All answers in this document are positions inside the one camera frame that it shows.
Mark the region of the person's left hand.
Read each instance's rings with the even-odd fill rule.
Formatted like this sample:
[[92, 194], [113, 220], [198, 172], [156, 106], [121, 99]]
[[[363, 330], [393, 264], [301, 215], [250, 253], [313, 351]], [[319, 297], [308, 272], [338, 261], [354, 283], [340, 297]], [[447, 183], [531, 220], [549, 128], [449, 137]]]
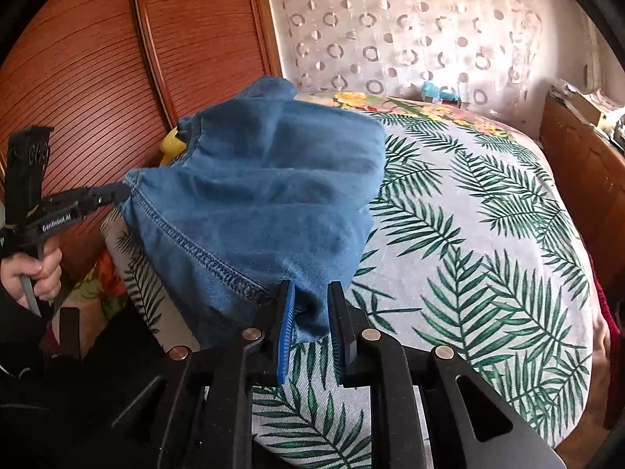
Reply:
[[28, 300], [21, 285], [24, 275], [34, 282], [34, 294], [40, 300], [52, 302], [61, 292], [61, 248], [53, 240], [43, 250], [42, 260], [16, 253], [1, 262], [1, 284], [9, 296], [20, 306], [28, 307]]

